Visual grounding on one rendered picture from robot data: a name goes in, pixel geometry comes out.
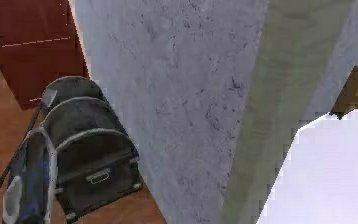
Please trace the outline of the brown wooden block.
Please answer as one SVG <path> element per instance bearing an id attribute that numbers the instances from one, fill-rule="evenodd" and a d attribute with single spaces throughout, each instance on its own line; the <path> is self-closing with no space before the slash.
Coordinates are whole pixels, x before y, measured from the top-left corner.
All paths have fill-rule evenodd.
<path id="1" fill-rule="evenodd" d="M 336 115 L 341 120 L 355 109 L 358 109 L 358 65 L 355 65 L 350 72 L 330 111 L 330 115 Z"/>

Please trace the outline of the dark grey domed trunk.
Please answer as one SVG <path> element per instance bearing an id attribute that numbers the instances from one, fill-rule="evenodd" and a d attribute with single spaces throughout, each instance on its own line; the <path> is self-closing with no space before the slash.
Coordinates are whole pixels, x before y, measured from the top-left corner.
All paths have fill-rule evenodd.
<path id="1" fill-rule="evenodd" d="M 66 224 L 142 188 L 139 153 L 100 86 L 66 76 L 44 89 L 41 126 L 57 152 Z"/>

